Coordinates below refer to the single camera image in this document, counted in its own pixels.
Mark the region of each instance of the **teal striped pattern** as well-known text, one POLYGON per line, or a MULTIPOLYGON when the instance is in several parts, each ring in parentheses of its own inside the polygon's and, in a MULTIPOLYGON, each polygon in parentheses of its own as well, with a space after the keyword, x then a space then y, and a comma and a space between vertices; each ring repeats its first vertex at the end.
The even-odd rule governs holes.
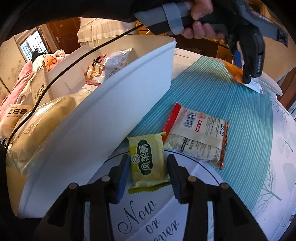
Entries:
MULTIPOLYGON (((201 57, 176 77, 170 90, 129 136, 161 132, 174 104, 229 121, 222 179, 252 210, 270 160, 273 123, 271 97, 233 81, 222 63, 201 57)), ((127 147, 125 140, 118 148, 127 147)))

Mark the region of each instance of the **white container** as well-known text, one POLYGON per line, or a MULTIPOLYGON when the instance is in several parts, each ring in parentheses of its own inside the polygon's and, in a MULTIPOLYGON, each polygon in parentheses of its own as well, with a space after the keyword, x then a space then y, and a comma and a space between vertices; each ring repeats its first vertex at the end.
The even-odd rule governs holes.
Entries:
MULTIPOLYGON (((111 38, 105 38, 100 44, 111 38)), ((54 97, 84 85, 84 71, 98 55, 133 48, 129 65, 88 96, 48 138, 34 158, 23 188, 18 217, 43 217, 72 182, 86 184, 105 160, 169 90, 176 41, 127 35, 88 55, 52 86, 54 97)), ((59 63, 49 81, 91 48, 83 46, 59 63)))

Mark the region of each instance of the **brown wooden door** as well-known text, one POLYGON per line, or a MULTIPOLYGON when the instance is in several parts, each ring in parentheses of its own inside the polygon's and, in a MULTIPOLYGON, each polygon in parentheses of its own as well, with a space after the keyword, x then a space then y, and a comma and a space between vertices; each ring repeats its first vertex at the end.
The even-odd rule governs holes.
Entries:
POLYGON ((79 18, 69 18, 47 24, 56 46, 65 53, 72 53, 80 48, 77 32, 80 27, 79 18))

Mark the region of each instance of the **yellow snack package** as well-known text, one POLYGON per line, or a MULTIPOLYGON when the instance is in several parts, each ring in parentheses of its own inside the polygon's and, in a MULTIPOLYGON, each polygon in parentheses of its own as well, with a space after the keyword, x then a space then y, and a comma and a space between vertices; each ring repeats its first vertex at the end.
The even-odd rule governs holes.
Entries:
POLYGON ((139 137, 127 137, 131 156, 131 175, 133 184, 130 194, 141 191, 155 191, 170 184, 168 169, 164 157, 162 135, 149 134, 139 137))

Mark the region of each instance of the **round logo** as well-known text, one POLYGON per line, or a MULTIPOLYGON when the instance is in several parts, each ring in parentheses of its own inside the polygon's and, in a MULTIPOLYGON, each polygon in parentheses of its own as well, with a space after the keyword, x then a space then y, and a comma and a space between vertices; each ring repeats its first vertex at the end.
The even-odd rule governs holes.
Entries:
POLYGON ((140 162, 140 155, 139 154, 133 154, 131 156, 131 162, 132 162, 132 164, 139 164, 139 162, 140 162))
POLYGON ((203 120, 203 119, 205 119, 205 114, 203 114, 203 113, 199 113, 198 115, 197 115, 197 118, 199 118, 199 119, 201 119, 201 120, 203 120))

